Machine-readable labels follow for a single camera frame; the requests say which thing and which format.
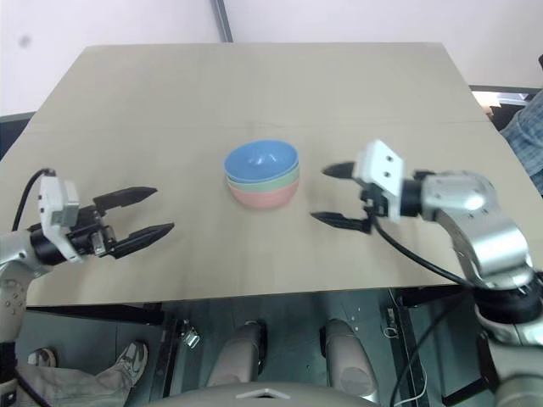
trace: black cable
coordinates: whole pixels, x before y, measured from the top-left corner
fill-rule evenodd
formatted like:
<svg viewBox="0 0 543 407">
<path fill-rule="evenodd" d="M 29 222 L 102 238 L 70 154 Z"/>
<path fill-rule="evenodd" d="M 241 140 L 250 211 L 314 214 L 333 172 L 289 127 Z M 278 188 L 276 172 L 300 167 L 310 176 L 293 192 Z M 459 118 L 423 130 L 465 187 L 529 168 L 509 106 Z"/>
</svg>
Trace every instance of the black cable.
<svg viewBox="0 0 543 407">
<path fill-rule="evenodd" d="M 30 180 L 26 183 L 25 190 L 23 191 L 23 196 L 20 197 L 19 206 L 17 207 L 17 213 L 15 214 L 14 225 L 11 228 L 11 231 L 16 231 L 19 229 L 20 217 L 23 215 L 23 210 L 25 209 L 26 199 L 28 199 L 28 194 L 31 193 L 32 186 L 34 182 L 42 175 L 54 175 L 54 170 L 49 168 L 42 168 L 36 174 L 34 174 Z"/>
<path fill-rule="evenodd" d="M 15 369 L 15 378 L 17 379 L 17 384 L 19 384 L 20 388 L 22 388 L 26 394 L 29 395 L 29 397 L 32 399 L 34 403 L 39 405 L 40 407 L 51 407 L 51 405 L 44 399 L 42 396 L 40 396 L 38 393 L 36 393 L 36 390 L 32 388 L 30 383 L 26 381 L 26 379 Z"/>
<path fill-rule="evenodd" d="M 426 328 L 426 331 L 424 331 L 423 335 L 417 342 L 417 345 L 413 349 L 413 352 L 411 353 L 411 356 L 409 357 L 409 360 L 407 361 L 406 365 L 401 370 L 400 375 L 398 376 L 398 380 L 396 381 L 396 384 L 394 386 L 394 390 L 392 390 L 392 395 L 390 396 L 390 404 L 389 407 L 394 407 L 396 396 L 398 395 L 398 392 L 400 390 L 400 384 L 406 379 L 407 372 L 411 369 L 411 366 L 413 365 L 413 362 L 418 357 L 418 352 L 420 351 L 421 347 L 424 345 L 428 337 L 432 334 L 434 329 L 437 327 L 437 325 L 440 324 L 442 320 L 444 320 L 452 311 L 457 309 L 462 301 L 467 297 L 468 291 L 464 291 L 463 295 L 456 301 L 456 302 L 449 302 L 443 311 L 438 315 L 436 319 L 432 321 L 430 326 Z"/>
<path fill-rule="evenodd" d="M 438 274 L 447 280 L 451 280 L 452 282 L 455 282 L 457 284 L 460 284 L 464 287 L 473 287 L 473 284 L 467 280 L 464 280 L 463 278 L 457 276 L 456 274 L 452 274 L 451 272 L 442 269 L 438 265 L 435 265 L 434 263 L 430 263 L 426 259 L 423 259 L 418 254 L 413 253 L 408 248 L 402 246 L 398 242 L 394 240 L 393 237 L 391 237 L 386 231 L 383 230 L 381 225 L 379 224 L 377 216 L 372 216 L 372 223 L 375 226 L 375 230 L 378 232 L 381 237 L 386 240 L 390 246 L 398 250 L 400 253 L 408 257 L 409 259 L 413 260 L 415 263 L 420 264 L 422 267 L 427 268 L 428 270 L 432 271 L 435 274 Z"/>
</svg>

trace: white cable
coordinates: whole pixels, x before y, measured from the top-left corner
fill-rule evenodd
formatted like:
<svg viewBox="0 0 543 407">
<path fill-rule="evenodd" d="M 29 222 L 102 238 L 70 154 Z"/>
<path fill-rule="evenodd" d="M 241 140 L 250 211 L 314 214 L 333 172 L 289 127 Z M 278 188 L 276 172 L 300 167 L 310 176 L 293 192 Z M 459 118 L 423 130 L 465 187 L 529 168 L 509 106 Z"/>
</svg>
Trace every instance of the white cable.
<svg viewBox="0 0 543 407">
<path fill-rule="evenodd" d="M 420 399 L 425 393 L 426 393 L 426 386 L 428 385 L 428 377 L 426 376 L 426 371 L 424 370 L 424 366 L 421 365 L 423 368 L 423 375 L 424 375 L 424 387 L 423 390 L 415 397 L 411 397 L 410 399 L 400 400 L 398 403 L 394 404 L 394 407 L 398 407 L 399 405 L 409 403 L 410 401 L 415 401 L 417 399 Z"/>
</svg>

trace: shoe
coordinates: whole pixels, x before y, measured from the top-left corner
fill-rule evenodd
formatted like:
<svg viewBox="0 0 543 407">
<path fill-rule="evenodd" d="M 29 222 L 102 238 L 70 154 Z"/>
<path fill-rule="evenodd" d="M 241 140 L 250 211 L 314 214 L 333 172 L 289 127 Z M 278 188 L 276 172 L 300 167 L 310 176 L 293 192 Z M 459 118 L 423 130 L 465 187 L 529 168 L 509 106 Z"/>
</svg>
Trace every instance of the shoe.
<svg viewBox="0 0 543 407">
<path fill-rule="evenodd" d="M 143 342 L 132 342 L 120 354 L 115 366 L 122 368 L 132 380 L 132 386 L 136 386 L 142 378 L 145 366 L 147 366 L 149 351 Z"/>
<path fill-rule="evenodd" d="M 28 355 L 27 363 L 40 367 L 59 367 L 59 360 L 53 348 L 39 348 Z"/>
</svg>

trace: floor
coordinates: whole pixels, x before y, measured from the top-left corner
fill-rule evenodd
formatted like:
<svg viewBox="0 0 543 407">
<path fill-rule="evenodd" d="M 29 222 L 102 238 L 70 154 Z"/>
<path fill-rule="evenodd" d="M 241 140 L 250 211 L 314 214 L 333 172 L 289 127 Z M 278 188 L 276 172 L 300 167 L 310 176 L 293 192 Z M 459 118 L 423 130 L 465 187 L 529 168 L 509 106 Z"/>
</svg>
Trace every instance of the floor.
<svg viewBox="0 0 543 407">
<path fill-rule="evenodd" d="M 268 358 L 259 381 L 325 385 L 326 363 L 320 352 L 318 330 L 328 318 L 341 318 L 349 322 L 363 343 L 378 379 L 382 404 L 387 404 L 395 384 L 390 341 L 397 340 L 383 335 L 384 324 L 379 307 L 388 301 L 387 290 L 367 290 L 167 303 L 164 306 L 166 310 L 180 318 L 189 318 L 203 338 L 195 350 L 180 348 L 172 394 L 205 385 L 221 345 L 235 326 L 255 319 L 266 320 L 269 331 Z M 436 312 L 439 312 L 439 304 L 411 310 L 413 328 L 418 337 Z M 422 349 L 422 362 L 428 373 L 430 405 L 442 405 L 442 391 L 452 392 L 477 378 L 474 347 L 477 331 L 472 305 L 465 304 Z M 156 326 L 78 320 L 29 312 L 17 349 L 19 359 L 25 360 L 33 349 L 52 346 L 58 351 L 61 367 L 96 374 L 112 365 L 132 339 L 144 340 L 150 348 L 150 360 L 148 371 L 126 403 L 133 407 L 148 401 L 161 335 L 161 329 Z M 96 345 L 98 337 L 101 338 L 99 346 Z M 459 405 L 490 406 L 492 396 L 483 393 Z"/>
</svg>

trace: stacked bowls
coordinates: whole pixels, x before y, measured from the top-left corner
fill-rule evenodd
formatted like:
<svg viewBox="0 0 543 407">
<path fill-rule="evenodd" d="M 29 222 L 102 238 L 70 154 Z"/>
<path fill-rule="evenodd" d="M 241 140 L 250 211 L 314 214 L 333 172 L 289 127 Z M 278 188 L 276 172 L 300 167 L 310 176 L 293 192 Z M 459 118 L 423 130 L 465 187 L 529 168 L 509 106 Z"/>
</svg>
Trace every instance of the stacked bowls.
<svg viewBox="0 0 543 407">
<path fill-rule="evenodd" d="M 236 148 L 228 154 L 224 170 L 232 195 L 248 208 L 277 208 L 298 188 L 298 152 L 279 140 L 260 140 Z"/>
</svg>

